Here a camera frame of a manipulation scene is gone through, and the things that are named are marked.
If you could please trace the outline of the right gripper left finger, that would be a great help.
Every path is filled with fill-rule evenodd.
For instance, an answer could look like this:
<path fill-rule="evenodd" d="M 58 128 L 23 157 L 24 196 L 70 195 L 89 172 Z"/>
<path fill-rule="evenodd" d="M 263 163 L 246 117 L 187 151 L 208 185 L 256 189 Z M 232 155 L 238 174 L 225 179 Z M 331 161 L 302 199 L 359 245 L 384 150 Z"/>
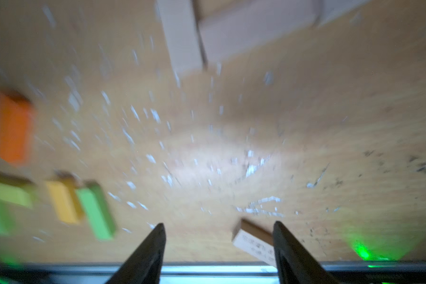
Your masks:
<path fill-rule="evenodd" d="M 158 224 L 106 284 L 159 284 L 166 232 Z"/>

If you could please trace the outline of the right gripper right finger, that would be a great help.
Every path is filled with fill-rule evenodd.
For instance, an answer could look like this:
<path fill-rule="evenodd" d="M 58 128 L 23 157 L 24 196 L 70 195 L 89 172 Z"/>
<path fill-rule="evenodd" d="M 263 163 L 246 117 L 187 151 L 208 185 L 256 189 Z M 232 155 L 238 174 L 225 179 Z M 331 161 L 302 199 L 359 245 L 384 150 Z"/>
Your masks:
<path fill-rule="evenodd" d="M 295 236 L 277 221 L 273 226 L 273 247 L 281 284 L 337 284 Z"/>

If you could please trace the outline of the natural wood block bottom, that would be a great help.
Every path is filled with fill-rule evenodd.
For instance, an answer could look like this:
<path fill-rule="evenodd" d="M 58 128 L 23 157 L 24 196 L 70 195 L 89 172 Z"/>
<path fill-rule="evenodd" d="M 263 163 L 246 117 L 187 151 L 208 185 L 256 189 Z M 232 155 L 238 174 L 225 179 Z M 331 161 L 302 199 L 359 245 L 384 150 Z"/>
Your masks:
<path fill-rule="evenodd" d="M 277 267 L 271 233 L 254 223 L 241 219 L 233 231 L 232 244 L 267 265 Z"/>

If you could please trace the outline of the natural wood block short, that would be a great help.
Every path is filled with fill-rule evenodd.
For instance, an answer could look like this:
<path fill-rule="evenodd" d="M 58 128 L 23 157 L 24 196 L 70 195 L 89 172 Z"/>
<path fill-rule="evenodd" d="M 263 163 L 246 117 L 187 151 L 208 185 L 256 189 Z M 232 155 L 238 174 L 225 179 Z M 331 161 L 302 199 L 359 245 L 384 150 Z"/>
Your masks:
<path fill-rule="evenodd" d="M 321 1 L 242 1 L 199 23 L 208 63 L 280 38 L 313 24 Z"/>

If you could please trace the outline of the natural wood block angled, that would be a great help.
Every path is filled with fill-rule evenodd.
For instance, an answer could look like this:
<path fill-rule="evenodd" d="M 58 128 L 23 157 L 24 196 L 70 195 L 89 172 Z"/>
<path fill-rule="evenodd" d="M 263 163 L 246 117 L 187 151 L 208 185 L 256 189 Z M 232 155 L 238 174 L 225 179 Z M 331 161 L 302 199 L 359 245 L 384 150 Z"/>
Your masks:
<path fill-rule="evenodd" d="M 369 0 L 322 0 L 320 1 L 318 25 L 323 26 L 334 21 L 368 2 Z"/>

